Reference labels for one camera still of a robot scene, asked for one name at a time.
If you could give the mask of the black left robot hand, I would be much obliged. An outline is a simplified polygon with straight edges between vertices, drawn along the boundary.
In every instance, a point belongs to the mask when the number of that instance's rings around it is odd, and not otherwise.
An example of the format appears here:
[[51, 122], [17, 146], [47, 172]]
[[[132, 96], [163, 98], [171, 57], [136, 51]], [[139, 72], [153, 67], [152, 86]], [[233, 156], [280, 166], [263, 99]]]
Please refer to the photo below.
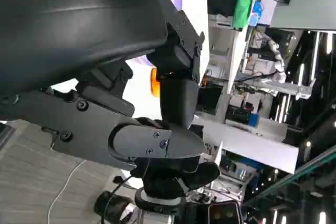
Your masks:
[[[57, 134], [53, 149], [133, 169], [137, 159], [200, 156], [194, 117], [204, 34], [171, 0], [1, 0], [1, 119]], [[102, 75], [147, 55], [160, 120], [133, 118]]]

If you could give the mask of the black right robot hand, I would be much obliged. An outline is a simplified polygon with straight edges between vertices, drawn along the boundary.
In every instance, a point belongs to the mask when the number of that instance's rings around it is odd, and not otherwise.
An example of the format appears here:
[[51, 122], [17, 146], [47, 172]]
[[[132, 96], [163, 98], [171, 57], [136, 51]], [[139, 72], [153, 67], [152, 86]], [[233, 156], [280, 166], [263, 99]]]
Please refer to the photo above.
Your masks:
[[216, 180], [220, 170], [214, 162], [199, 163], [199, 157], [183, 159], [137, 158], [131, 176], [142, 179], [152, 198], [175, 199]]

